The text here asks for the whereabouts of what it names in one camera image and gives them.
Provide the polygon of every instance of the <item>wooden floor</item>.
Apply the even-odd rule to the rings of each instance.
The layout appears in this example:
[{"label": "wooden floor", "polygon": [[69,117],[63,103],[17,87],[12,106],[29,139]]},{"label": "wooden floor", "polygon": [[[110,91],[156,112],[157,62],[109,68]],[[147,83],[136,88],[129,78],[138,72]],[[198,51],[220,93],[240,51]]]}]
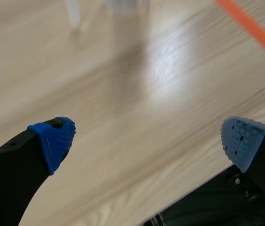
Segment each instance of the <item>wooden floor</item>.
[{"label": "wooden floor", "polygon": [[[265,0],[237,0],[265,29]],[[213,0],[152,0],[137,16],[82,0],[0,1],[0,145],[56,116],[66,160],[22,226],[134,226],[231,163],[232,115],[265,123],[265,48]]]}]

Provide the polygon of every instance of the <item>blue rubber tip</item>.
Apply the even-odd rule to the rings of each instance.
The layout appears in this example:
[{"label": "blue rubber tip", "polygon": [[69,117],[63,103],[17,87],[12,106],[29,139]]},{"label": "blue rubber tip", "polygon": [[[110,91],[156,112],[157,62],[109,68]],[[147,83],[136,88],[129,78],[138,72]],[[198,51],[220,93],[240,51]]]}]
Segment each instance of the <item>blue rubber tip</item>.
[{"label": "blue rubber tip", "polygon": [[226,119],[221,128],[225,154],[243,173],[248,170],[264,136],[264,124],[241,117]]},{"label": "blue rubber tip", "polygon": [[27,128],[39,135],[50,175],[53,175],[60,166],[62,157],[71,148],[72,140],[76,133],[75,123],[69,118],[56,117],[54,119],[62,119],[64,121],[62,128],[55,129],[51,125],[42,122]]}]

